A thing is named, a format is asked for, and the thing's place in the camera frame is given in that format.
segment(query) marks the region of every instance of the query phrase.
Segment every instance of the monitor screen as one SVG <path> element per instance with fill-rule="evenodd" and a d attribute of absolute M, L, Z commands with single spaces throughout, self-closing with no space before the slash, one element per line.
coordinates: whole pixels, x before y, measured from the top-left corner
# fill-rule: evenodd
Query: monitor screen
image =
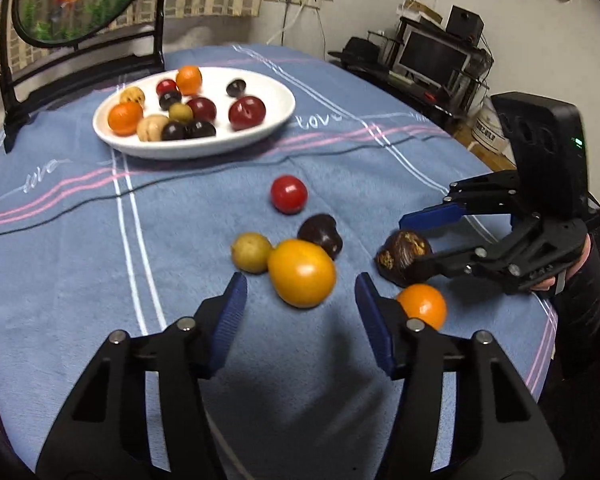
<path fill-rule="evenodd" d="M 454 69 L 462 70 L 466 59 L 467 54 L 413 30 L 397 64 L 446 86 Z"/>

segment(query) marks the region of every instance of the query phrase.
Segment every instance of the blue gripper pad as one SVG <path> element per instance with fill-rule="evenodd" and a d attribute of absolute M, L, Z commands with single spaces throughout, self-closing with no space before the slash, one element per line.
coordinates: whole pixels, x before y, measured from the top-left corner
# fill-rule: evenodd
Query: blue gripper pad
<path fill-rule="evenodd" d="M 357 276 L 355 294 L 358 311 L 376 358 L 376 364 L 391 377 L 396 367 L 392 335 L 378 307 L 378 299 L 381 296 L 366 272 Z"/>
<path fill-rule="evenodd" d="M 218 298 L 213 298 L 211 301 L 213 300 L 221 301 L 223 306 L 221 306 L 218 322 L 210 338 L 208 370 L 211 375 L 215 375 L 224 366 L 242 320 L 244 306 L 247 303 L 247 279 L 244 274 L 236 272 L 229 285 L 227 285 L 224 294 Z"/>
<path fill-rule="evenodd" d="M 463 206 L 450 202 L 427 207 L 415 213 L 408 213 L 400 218 L 399 225 L 400 229 L 420 232 L 453 224 L 458 222 L 465 214 L 466 210 Z"/>

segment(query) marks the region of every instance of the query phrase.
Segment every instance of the blue tablecloth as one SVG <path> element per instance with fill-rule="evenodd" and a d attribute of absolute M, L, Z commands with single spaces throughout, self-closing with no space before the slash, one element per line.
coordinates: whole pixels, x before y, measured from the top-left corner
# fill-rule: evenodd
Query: blue tablecloth
<path fill-rule="evenodd" d="M 381 293 L 397 293 L 377 276 L 372 256 L 400 216 L 439 203 L 449 182 L 487 168 L 404 104 L 287 48 L 199 48 L 166 62 L 272 76 L 295 94 L 295 116 L 246 150 L 188 162 L 128 158 L 100 142 L 91 117 L 115 89 L 40 112 L 9 155 L 0 135 L 0 411 L 14 449 L 34 466 L 62 402 L 109 332 L 158 332 L 221 293 L 234 272 L 228 248 L 238 233 L 259 231 L 277 243 L 327 212 L 344 239 L 333 294 L 316 309 L 295 310 L 266 275 L 250 276 L 226 367 L 202 385 L 203 395 L 224 437 L 230 478 L 241 478 L 242 467 L 260 480 L 373 478 L 402 385 L 376 367 L 354 278 L 368 271 Z M 284 173 L 309 190 L 296 217 L 268 201 Z M 439 250 L 508 231 L 506 217 L 475 218 L 430 242 Z M 537 397 L 554 341 L 550 307 L 474 278 L 431 281 L 448 302 L 443 331 L 493 332 Z M 155 397 L 157 381 L 147 380 Z M 436 466 L 448 460 L 453 390 L 445 381 Z M 164 466 L 157 400 L 148 402 L 152 453 Z"/>

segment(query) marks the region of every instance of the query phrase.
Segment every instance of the chestnut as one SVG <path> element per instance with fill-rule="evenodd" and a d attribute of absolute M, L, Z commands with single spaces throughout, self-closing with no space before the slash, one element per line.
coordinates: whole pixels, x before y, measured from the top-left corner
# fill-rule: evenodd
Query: chestnut
<path fill-rule="evenodd" d="M 336 229 L 335 218 L 326 213 L 307 218 L 298 229 L 298 239 L 320 245 L 332 260 L 342 250 L 342 238 Z"/>
<path fill-rule="evenodd" d="M 394 231 L 376 253 L 374 261 L 380 276 L 403 288 L 413 285 L 408 267 L 418 256 L 431 254 L 429 242 L 420 235 L 405 230 Z"/>

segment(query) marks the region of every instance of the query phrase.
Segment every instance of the human hand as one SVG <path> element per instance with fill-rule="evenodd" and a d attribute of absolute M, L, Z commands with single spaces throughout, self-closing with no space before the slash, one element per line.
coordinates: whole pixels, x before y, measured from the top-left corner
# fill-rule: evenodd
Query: human hand
<path fill-rule="evenodd" d="M 567 270 L 567 274 L 565 276 L 565 283 L 568 282 L 569 279 L 582 268 L 584 263 L 587 261 L 590 253 L 591 253 L 591 238 L 589 237 L 589 235 L 587 235 L 587 238 L 584 240 L 584 247 L 582 248 L 582 255 L 580 256 L 580 259 L 576 262 L 576 264 Z M 543 282 L 540 282 L 537 285 L 532 286 L 531 290 L 549 290 L 552 286 L 554 286 L 554 284 L 555 284 L 555 277 L 548 278 L 547 280 L 544 280 Z"/>

